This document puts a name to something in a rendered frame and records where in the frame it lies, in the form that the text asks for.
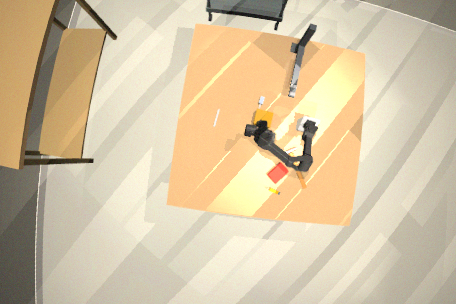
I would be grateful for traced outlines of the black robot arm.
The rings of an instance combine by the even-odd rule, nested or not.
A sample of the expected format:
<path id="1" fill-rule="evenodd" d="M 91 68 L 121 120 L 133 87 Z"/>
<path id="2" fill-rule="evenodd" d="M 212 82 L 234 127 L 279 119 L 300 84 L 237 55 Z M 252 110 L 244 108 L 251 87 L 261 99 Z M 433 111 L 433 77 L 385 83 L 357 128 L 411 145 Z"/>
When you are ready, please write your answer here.
<path id="1" fill-rule="evenodd" d="M 272 130 L 268 128 L 267 120 L 258 120 L 256 125 L 246 124 L 245 134 L 254 136 L 254 141 L 259 147 L 270 151 L 276 158 L 283 162 L 286 167 L 292 168 L 295 171 L 306 172 L 314 163 L 313 157 L 311 156 L 311 148 L 312 139 L 318 130 L 318 127 L 315 126 L 315 124 L 315 121 L 309 119 L 303 124 L 304 133 L 301 136 L 301 140 L 304 140 L 303 155 L 295 157 L 290 156 L 273 142 L 271 137 Z M 257 128 L 257 126 L 261 128 Z M 296 162 L 300 162 L 298 166 L 294 165 Z"/>

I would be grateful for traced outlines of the red rectangular block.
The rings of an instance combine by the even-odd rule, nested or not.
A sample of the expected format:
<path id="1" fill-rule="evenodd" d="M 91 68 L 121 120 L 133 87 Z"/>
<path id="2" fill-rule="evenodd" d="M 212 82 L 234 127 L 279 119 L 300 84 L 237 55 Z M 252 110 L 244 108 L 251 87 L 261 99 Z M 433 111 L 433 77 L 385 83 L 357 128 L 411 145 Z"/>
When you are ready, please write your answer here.
<path id="1" fill-rule="evenodd" d="M 276 183 L 288 173 L 289 171 L 284 167 L 284 165 L 282 163 L 279 163 L 267 175 L 273 183 Z"/>

